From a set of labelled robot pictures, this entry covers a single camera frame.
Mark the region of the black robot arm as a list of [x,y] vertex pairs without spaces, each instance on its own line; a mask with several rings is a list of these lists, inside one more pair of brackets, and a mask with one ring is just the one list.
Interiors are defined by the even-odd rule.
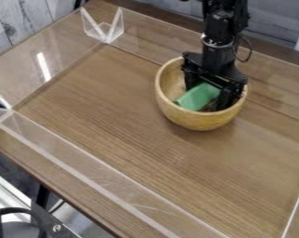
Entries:
[[248,84],[236,66],[240,33],[248,26],[248,0],[200,0],[202,52],[184,52],[184,94],[173,100],[190,111],[216,112],[240,99]]

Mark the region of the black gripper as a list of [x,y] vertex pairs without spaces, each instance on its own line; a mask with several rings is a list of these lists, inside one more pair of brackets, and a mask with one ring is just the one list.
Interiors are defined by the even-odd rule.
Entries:
[[213,41],[206,34],[201,36],[202,52],[182,53],[185,90],[190,90],[201,82],[221,89],[216,99],[214,111],[229,108],[238,100],[248,83],[246,77],[236,67],[237,42],[230,39],[226,43]]

